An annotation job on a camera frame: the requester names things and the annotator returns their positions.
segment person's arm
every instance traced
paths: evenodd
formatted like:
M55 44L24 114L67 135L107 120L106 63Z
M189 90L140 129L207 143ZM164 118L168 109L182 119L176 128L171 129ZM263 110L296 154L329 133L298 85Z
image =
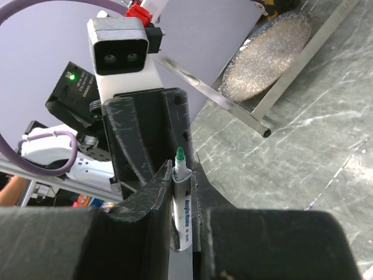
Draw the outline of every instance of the person's arm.
M15 206L27 186L28 179L14 176L0 191L0 206Z

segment silver glitter surface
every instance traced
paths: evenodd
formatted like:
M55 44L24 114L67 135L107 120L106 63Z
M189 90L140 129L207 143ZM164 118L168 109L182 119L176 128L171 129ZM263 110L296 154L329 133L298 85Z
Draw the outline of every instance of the silver glitter surface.
M294 62L311 34L306 12L287 12L258 29L228 64L219 92L240 102L259 94Z

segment gray marble surface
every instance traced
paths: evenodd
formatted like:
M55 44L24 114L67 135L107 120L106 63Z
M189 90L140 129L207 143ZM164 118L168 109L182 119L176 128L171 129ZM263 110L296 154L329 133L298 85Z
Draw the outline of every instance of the gray marble surface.
M316 25L339 1L320 3ZM373 264L372 28L373 1L360 0L267 115L269 138L210 101L192 126L210 182L234 205L331 212L362 271Z

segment camera lens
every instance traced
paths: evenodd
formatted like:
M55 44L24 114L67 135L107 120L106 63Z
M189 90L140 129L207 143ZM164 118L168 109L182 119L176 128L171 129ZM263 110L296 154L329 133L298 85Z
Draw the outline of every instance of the camera lens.
M104 61L107 64L112 64L117 61L117 58L114 55L108 54L104 57Z
M138 58L139 58L138 55L135 54L135 53L127 55L127 61L128 62L134 62L134 61L138 60Z

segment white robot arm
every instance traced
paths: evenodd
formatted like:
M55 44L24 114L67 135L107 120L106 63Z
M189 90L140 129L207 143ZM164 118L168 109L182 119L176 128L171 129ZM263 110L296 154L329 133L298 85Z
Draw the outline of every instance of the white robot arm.
M54 131L69 131L75 136L78 134L67 125L57 125L51 128L34 128L23 138ZM26 141L22 144L20 154L33 163L46 166L59 160L69 159L72 151L70 142L70 137L65 135ZM110 178L114 176L114 169L111 162L99 162L78 152L75 163L66 176L72 180L84 181L110 190Z

